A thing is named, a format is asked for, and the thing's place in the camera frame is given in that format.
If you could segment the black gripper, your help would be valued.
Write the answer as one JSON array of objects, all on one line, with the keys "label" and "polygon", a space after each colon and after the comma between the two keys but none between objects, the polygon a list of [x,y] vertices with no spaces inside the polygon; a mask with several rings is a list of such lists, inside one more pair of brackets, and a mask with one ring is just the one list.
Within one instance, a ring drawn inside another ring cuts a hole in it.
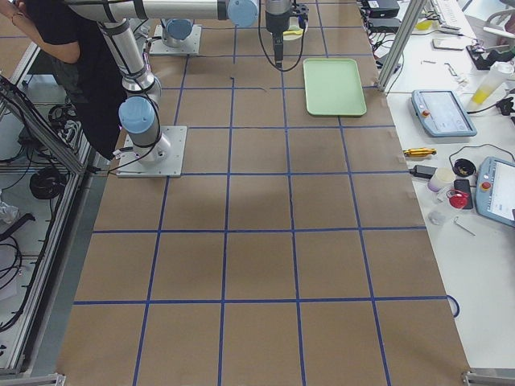
[{"label": "black gripper", "polygon": [[284,31],[305,31],[308,25],[309,8],[302,3],[284,2]]}]

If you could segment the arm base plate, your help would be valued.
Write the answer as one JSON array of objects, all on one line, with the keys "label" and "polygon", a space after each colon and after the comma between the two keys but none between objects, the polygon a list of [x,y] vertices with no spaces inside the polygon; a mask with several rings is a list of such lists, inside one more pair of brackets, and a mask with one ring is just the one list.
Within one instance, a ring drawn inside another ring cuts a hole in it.
[{"label": "arm base plate", "polygon": [[161,25],[157,25],[148,49],[153,56],[186,56],[199,55],[202,27],[194,24],[192,32],[186,39],[170,37]]},{"label": "arm base plate", "polygon": [[186,140],[186,126],[162,126],[160,141],[144,156],[147,150],[134,147],[132,138],[127,134],[124,147],[132,147],[132,150],[121,154],[120,165],[114,172],[119,178],[179,177]]}]

